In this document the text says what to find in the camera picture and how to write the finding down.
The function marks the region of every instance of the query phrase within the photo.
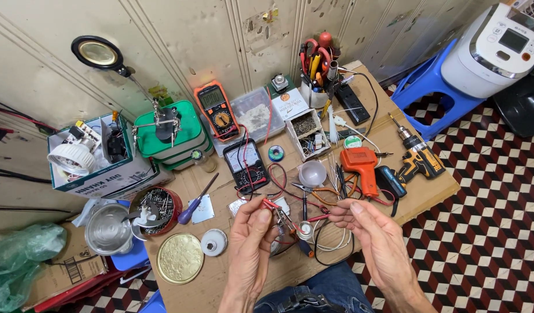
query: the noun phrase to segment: small box of parts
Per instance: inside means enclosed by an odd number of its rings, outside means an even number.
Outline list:
[[[165,183],[174,174],[134,153],[132,125],[112,113],[47,137],[53,188],[83,196],[128,200],[133,190]]]
[[[285,122],[286,132],[302,162],[327,153],[331,148],[315,109],[306,110]]]

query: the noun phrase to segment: hand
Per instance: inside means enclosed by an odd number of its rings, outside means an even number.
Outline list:
[[[252,199],[236,213],[229,236],[229,279],[219,312],[252,312],[263,290],[271,244],[278,236],[278,229],[271,228],[271,210],[260,210],[265,197]]]
[[[360,240],[369,274],[393,312],[435,312],[419,287],[402,228],[394,220],[371,203],[355,199],[339,201],[329,220]]]

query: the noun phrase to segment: jeans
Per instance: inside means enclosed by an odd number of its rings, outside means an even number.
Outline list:
[[[308,279],[304,286],[286,287],[261,298],[255,305],[254,313],[267,313],[293,294],[311,292],[324,295],[331,303],[346,308],[347,313],[373,313],[360,282],[346,262],[326,268]]]

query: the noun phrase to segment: gold round tin lid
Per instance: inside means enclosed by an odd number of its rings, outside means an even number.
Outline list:
[[[174,234],[161,244],[157,253],[159,275],[169,283],[183,285],[199,274],[203,258],[201,243],[196,236]]]

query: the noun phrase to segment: rice cooker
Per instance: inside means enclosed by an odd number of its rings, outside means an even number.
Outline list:
[[[487,98],[534,68],[534,18],[499,3],[464,32],[441,67],[444,80],[476,98]]]

